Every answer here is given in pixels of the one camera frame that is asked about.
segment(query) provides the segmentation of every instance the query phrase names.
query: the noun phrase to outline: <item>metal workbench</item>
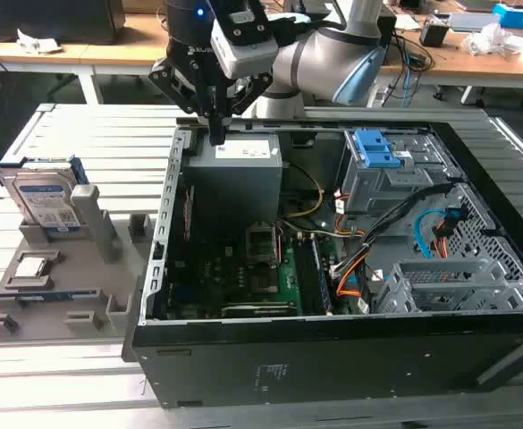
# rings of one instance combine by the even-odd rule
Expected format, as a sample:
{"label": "metal workbench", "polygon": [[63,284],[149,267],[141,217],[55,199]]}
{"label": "metal workbench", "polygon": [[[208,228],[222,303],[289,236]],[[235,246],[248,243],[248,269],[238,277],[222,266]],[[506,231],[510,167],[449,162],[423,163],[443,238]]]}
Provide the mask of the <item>metal workbench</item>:
{"label": "metal workbench", "polygon": [[[154,214],[181,115],[173,106],[42,105],[4,160],[75,154],[114,219]],[[478,110],[308,108],[307,115],[449,122],[523,215],[523,142],[501,120]],[[0,278],[21,240],[20,221],[0,187]],[[0,347],[0,427],[523,427],[523,374],[487,394],[165,412],[139,366],[122,362],[121,348],[115,340]]]}

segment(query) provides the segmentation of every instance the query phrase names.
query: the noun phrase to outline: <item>yellow cable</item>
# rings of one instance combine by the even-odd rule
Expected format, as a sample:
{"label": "yellow cable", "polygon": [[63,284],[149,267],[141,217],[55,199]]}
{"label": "yellow cable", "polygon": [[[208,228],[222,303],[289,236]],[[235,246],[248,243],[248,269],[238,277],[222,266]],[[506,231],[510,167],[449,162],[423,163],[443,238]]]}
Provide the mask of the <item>yellow cable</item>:
{"label": "yellow cable", "polygon": [[311,213],[314,213],[316,210],[318,210],[321,205],[323,204],[323,194],[325,193],[325,190],[321,188],[321,185],[318,184],[318,181],[316,181],[313,176],[311,176],[305,169],[299,167],[296,164],[289,163],[291,167],[297,168],[299,171],[301,171],[303,174],[305,174],[313,183],[315,183],[316,189],[318,190],[318,201],[316,204],[309,208],[309,210],[305,210],[303,212],[296,212],[296,213],[289,213],[286,214],[285,217],[301,217],[310,215]]}

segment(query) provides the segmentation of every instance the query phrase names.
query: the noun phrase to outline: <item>power supply label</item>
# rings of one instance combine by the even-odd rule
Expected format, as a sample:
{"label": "power supply label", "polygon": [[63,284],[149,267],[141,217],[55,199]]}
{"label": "power supply label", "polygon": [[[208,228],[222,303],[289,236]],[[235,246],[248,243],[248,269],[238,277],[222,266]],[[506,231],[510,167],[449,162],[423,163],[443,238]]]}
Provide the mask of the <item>power supply label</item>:
{"label": "power supply label", "polygon": [[267,392],[277,387],[289,374],[289,364],[260,365],[255,372],[253,390]]}
{"label": "power supply label", "polygon": [[226,140],[215,147],[218,159],[269,159],[269,142],[267,140]]}

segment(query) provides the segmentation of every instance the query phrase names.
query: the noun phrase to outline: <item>blue box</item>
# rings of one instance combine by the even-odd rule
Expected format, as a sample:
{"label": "blue box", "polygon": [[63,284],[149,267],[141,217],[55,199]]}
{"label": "blue box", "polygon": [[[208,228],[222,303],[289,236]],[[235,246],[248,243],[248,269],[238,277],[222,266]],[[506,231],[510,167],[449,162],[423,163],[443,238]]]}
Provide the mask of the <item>blue box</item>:
{"label": "blue box", "polygon": [[523,7],[497,4],[493,13],[500,15],[500,25],[505,29],[523,29]]}

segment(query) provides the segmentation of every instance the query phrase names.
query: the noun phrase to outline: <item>table leg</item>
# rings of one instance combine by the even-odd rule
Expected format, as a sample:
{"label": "table leg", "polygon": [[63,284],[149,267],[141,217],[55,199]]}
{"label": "table leg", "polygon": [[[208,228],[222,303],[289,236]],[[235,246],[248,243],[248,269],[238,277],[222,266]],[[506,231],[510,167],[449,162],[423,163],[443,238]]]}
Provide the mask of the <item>table leg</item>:
{"label": "table leg", "polygon": [[84,93],[87,105],[102,105],[102,92],[98,86],[96,75],[94,73],[77,73],[80,80],[80,86]]}
{"label": "table leg", "polygon": [[462,105],[473,105],[476,103],[481,93],[481,87],[466,87],[466,89],[464,89],[464,93],[461,95],[460,102]]}

